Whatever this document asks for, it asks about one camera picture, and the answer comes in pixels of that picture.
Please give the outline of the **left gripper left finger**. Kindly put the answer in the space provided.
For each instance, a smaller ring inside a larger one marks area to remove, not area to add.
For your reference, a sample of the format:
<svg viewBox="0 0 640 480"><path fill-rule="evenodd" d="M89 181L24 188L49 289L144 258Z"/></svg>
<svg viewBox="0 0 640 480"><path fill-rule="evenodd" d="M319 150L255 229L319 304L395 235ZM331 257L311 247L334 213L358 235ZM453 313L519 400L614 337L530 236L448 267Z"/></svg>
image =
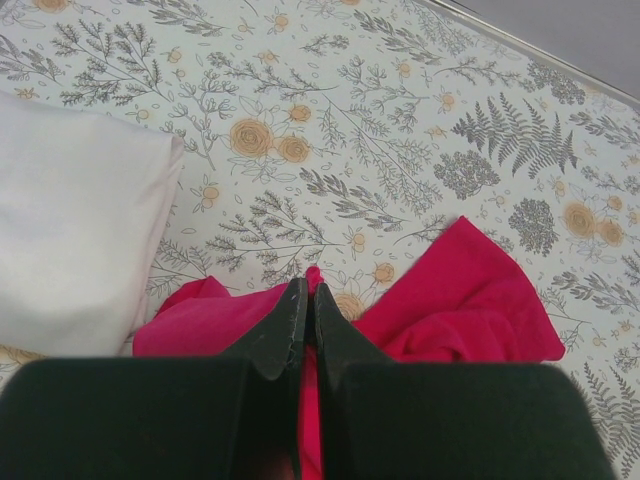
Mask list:
<svg viewBox="0 0 640 480"><path fill-rule="evenodd" d="M297 479L308 286L221 354L30 362L1 395L5 479Z"/></svg>

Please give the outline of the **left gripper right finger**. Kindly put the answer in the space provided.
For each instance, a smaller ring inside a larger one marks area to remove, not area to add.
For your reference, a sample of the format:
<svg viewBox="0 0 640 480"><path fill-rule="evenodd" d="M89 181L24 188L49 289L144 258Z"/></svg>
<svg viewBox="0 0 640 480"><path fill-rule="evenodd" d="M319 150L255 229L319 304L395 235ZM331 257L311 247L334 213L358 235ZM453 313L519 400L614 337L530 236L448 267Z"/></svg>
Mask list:
<svg viewBox="0 0 640 480"><path fill-rule="evenodd" d="M578 389L534 364L399 363L314 295L328 479L611 479Z"/></svg>

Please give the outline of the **magenta t shirt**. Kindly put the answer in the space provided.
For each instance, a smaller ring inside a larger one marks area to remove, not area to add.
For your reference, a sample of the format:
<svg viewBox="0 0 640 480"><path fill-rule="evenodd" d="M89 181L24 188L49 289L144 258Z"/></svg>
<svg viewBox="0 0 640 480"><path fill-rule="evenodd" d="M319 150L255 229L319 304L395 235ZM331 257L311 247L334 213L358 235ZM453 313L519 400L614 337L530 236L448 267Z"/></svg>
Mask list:
<svg viewBox="0 0 640 480"><path fill-rule="evenodd" d="M286 288L233 296L212 276L186 283L136 332L132 353L218 355L257 326ZM565 353L526 274L465 217L352 324L401 363L540 363Z"/></svg>

